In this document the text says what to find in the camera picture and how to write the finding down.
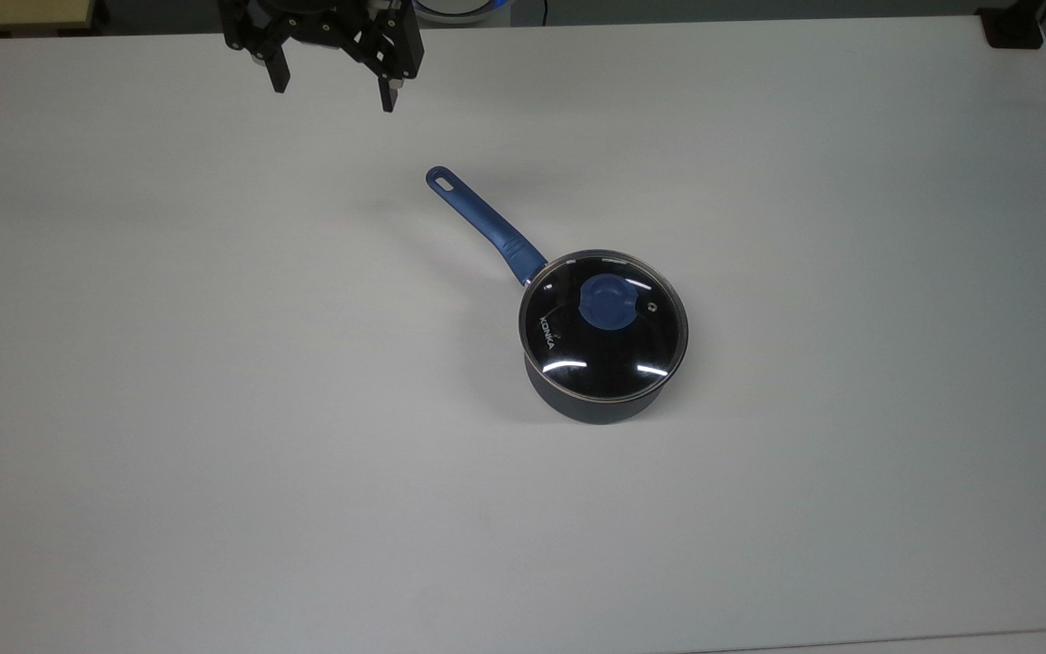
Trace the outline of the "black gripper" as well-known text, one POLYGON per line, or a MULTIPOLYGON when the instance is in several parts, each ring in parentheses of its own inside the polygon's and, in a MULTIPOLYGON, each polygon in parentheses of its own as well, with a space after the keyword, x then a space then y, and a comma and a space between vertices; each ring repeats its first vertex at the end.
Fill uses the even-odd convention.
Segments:
POLYGON ((245 51, 285 93, 291 70, 285 43, 343 51, 378 80, 382 111, 394 111, 404 78, 419 74, 424 45, 410 1, 220 1, 225 44, 245 51))

